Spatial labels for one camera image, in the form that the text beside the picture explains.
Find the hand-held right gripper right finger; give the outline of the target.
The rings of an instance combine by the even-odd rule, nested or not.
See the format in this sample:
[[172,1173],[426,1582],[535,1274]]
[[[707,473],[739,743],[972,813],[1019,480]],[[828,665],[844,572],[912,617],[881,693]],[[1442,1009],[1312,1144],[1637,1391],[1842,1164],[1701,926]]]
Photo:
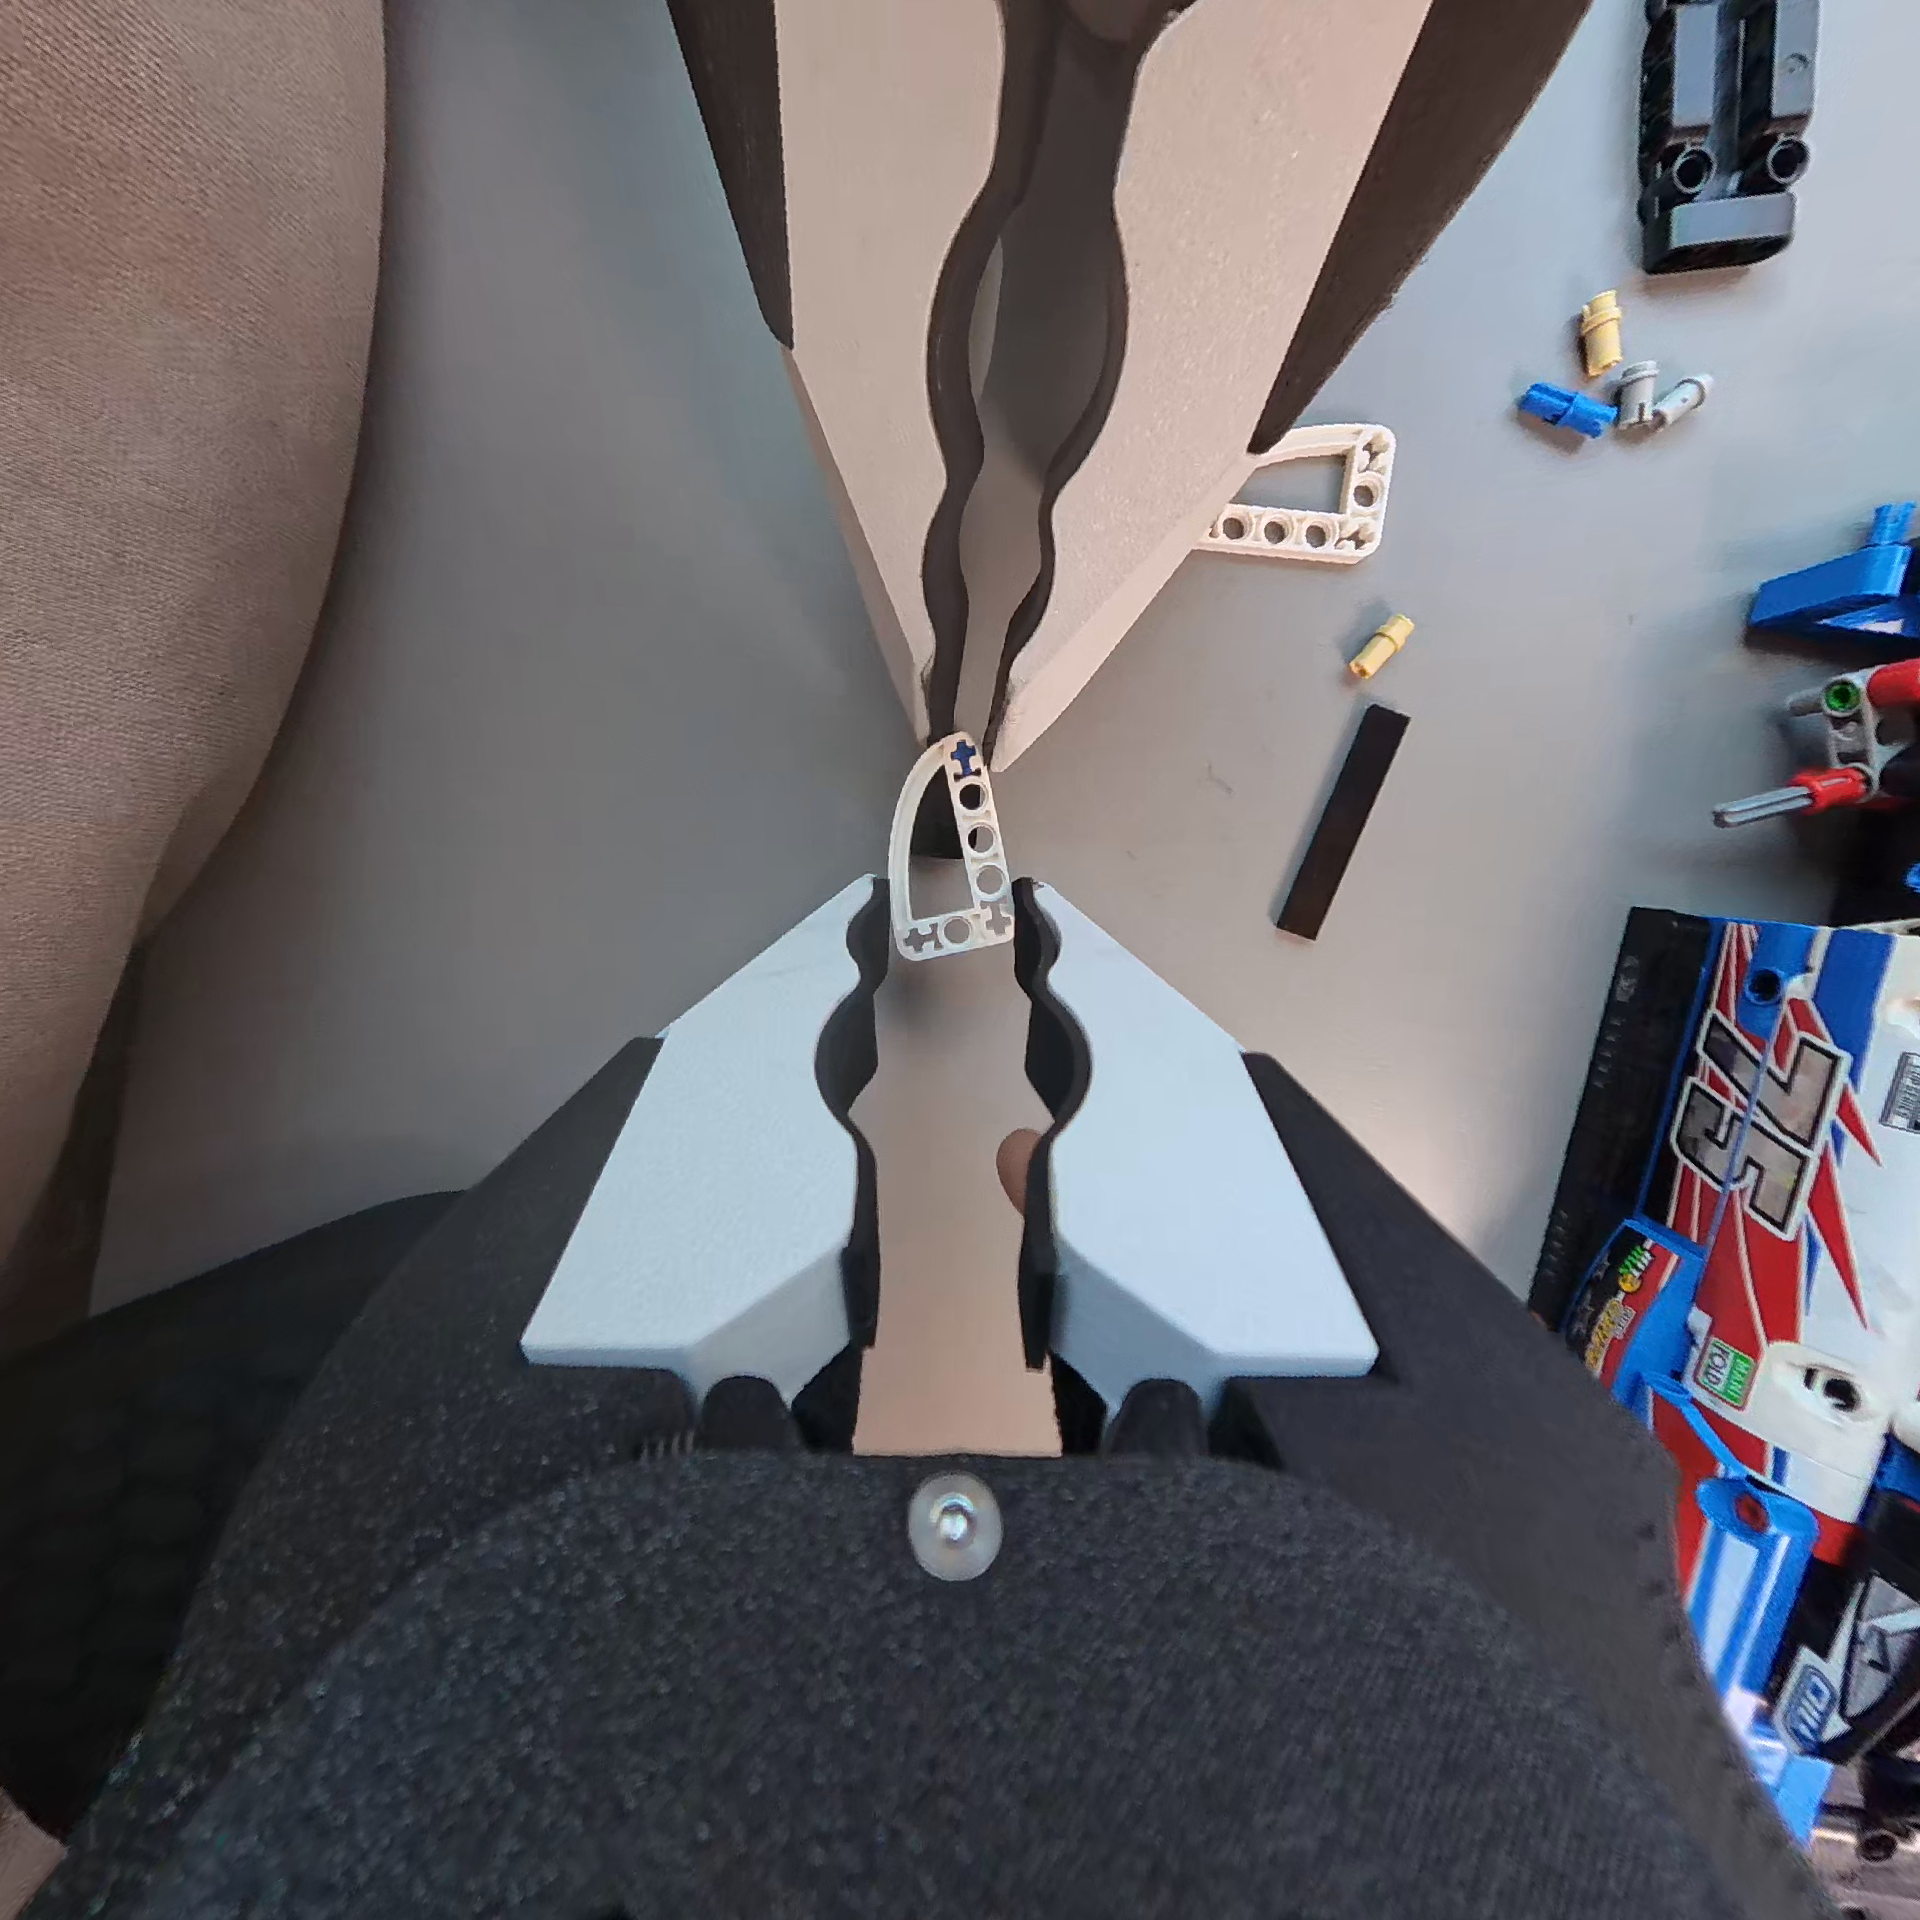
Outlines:
[[1019,879],[1022,1356],[1097,1452],[1167,1381],[1209,1431],[1247,1379],[1363,1379],[1381,1338],[1241,1041],[1056,885]]

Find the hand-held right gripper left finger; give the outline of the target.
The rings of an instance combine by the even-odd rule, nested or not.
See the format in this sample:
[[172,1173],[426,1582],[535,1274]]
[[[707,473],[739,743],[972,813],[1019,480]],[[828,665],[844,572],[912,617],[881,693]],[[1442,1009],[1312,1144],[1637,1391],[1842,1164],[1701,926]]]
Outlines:
[[891,888],[858,876],[662,1028],[523,1338],[530,1364],[645,1369],[702,1407],[763,1379],[852,1449],[878,1332],[878,1068]]

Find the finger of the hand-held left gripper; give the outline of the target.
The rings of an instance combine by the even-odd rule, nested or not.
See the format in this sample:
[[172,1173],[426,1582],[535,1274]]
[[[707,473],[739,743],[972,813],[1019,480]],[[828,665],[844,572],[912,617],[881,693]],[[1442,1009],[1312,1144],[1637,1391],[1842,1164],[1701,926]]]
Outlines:
[[1202,2],[1142,53],[1116,158],[1115,394],[1047,508],[1051,576],[991,708],[1009,769],[1237,484],[1429,2]]
[[775,5],[787,370],[914,735],[952,729],[983,286],[1035,153],[1040,5]]

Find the white rectangular frame piece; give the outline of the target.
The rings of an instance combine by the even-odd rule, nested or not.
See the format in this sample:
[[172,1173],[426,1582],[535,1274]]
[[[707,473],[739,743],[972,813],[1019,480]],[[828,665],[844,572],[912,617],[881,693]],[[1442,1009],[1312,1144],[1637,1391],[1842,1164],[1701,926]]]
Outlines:
[[1396,451],[1396,435],[1379,422],[1296,426],[1272,445],[1248,454],[1241,480],[1278,467],[1334,466],[1334,506],[1262,506],[1233,496],[1194,541],[1194,552],[1278,563],[1363,563],[1381,548]]

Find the white curved panel piece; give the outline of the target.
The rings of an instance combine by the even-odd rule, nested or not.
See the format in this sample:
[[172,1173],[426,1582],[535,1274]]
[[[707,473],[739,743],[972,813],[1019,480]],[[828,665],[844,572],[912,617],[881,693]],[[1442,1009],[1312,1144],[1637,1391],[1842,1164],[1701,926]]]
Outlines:
[[[886,839],[886,884],[891,895],[891,926],[899,953],[908,961],[1005,947],[1014,942],[1017,918],[1013,911],[1013,864],[997,813],[997,796],[989,757],[979,749],[979,776],[955,779],[948,765],[948,743],[955,734],[937,738],[914,761],[900,785]],[[945,773],[952,796],[952,811],[963,839],[963,868],[971,899],[965,907],[939,914],[920,914],[912,902],[908,839],[914,813],[927,781]]]

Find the black flat tile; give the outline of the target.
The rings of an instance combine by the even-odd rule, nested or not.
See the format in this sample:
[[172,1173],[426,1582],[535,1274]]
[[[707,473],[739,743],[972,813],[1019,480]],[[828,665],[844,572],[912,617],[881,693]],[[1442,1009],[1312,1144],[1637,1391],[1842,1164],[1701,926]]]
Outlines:
[[1317,942],[1333,902],[1349,876],[1360,839],[1410,728],[1410,718],[1384,703],[1368,703],[1308,833],[1298,868],[1274,914],[1278,931]]

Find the toy brick race car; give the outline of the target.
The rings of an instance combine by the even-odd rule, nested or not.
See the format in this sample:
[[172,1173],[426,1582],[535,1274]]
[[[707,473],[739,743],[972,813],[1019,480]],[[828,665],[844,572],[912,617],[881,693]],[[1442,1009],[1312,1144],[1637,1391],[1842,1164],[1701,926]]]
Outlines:
[[1917,504],[1765,582],[1842,650],[1808,765],[1722,829],[1854,822],[1836,923],[1629,914],[1533,1312],[1668,1452],[1679,1599],[1789,1832],[1917,1904]]

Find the black mesh cushion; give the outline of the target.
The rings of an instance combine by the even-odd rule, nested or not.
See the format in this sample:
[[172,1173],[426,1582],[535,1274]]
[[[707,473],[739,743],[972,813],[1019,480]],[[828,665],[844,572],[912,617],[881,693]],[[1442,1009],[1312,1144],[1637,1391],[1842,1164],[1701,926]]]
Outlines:
[[459,1199],[340,1215],[4,1360],[2,1785],[54,1840],[151,1714],[294,1404]]

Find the person's beige sweatshirt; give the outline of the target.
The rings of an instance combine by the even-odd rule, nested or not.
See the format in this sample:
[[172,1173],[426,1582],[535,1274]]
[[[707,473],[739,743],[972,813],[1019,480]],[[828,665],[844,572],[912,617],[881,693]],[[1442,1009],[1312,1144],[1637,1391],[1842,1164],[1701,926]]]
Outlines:
[[86,1312],[130,965],[259,779],[362,432],[383,3],[4,3],[4,1350]]

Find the dark grey frame piece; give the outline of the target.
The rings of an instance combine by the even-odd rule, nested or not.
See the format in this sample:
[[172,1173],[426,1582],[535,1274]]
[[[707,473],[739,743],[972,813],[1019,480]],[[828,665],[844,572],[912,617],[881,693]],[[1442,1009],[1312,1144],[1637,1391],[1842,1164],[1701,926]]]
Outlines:
[[1811,159],[1821,3],[1646,2],[1637,212],[1651,276],[1789,247]]

